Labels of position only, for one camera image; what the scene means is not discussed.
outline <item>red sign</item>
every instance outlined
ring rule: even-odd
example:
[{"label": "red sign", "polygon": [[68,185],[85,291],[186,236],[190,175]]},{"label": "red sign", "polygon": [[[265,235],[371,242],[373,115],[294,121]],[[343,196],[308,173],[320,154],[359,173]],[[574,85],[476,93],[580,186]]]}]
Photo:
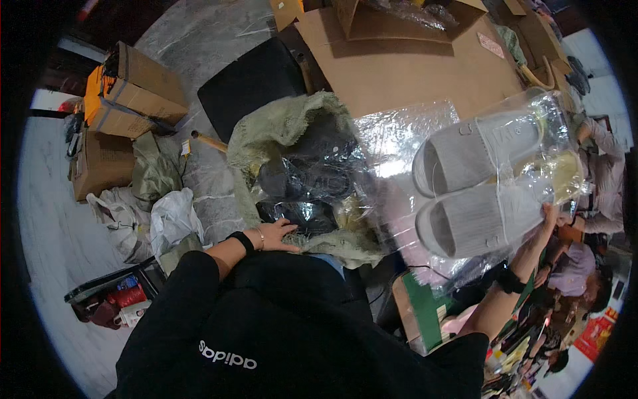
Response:
[{"label": "red sign", "polygon": [[[613,309],[608,308],[605,315],[610,311],[615,312]],[[587,323],[585,331],[574,342],[574,346],[591,361],[596,360],[603,346],[605,346],[607,339],[611,335],[611,330],[614,328],[612,320],[617,319],[618,314],[616,312],[615,317],[612,317],[612,313],[610,313],[609,317],[609,319],[604,316],[599,319],[591,319]]]}]

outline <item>white plastic bag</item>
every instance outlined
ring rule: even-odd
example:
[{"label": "white plastic bag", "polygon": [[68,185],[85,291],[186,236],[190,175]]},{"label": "white plastic bag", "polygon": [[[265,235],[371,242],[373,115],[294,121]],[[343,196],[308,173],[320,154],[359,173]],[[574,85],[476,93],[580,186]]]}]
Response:
[{"label": "white plastic bag", "polygon": [[86,201],[98,222],[107,225],[108,240],[122,255],[124,263],[140,263],[153,256],[151,214],[130,187],[103,190],[100,197],[90,193]]},{"label": "white plastic bag", "polygon": [[190,188],[173,191],[159,199],[151,210],[151,246],[155,259],[196,232],[204,242],[204,228],[193,209],[193,192]]}]

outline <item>black sweatshirt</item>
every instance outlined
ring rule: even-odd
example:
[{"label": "black sweatshirt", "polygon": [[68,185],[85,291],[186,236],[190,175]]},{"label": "black sweatshirt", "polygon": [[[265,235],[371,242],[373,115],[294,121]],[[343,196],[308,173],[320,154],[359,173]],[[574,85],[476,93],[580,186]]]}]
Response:
[{"label": "black sweatshirt", "polygon": [[182,257],[117,362],[118,397],[479,398],[488,339],[422,358],[353,316],[343,279],[314,257],[262,252],[219,284]]}]

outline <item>purple shirt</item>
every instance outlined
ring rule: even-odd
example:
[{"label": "purple shirt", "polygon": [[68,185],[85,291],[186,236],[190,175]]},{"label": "purple shirt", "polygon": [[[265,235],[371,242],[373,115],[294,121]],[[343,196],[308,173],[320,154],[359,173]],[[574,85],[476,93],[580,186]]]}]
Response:
[{"label": "purple shirt", "polygon": [[581,296],[587,289],[587,277],[596,270],[596,258],[583,243],[572,243],[567,256],[561,258],[549,275],[549,288],[558,289],[564,296]]}]

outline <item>adidas logo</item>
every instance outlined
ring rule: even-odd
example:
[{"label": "adidas logo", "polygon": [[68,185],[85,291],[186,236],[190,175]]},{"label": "adidas logo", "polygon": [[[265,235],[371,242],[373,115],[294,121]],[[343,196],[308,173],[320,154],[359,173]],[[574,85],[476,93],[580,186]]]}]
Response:
[{"label": "adidas logo", "polygon": [[248,359],[248,358],[242,358],[240,355],[234,354],[234,353],[226,353],[226,352],[221,352],[221,351],[214,351],[210,348],[208,348],[208,346],[206,346],[206,343],[202,340],[200,341],[199,347],[198,347],[200,353],[202,354],[203,357],[208,358],[208,359],[212,359],[212,362],[215,363],[217,361],[223,361],[225,365],[229,365],[229,366],[244,366],[244,368],[248,368],[250,370],[254,369],[257,367],[257,362],[252,360],[252,359]]}]

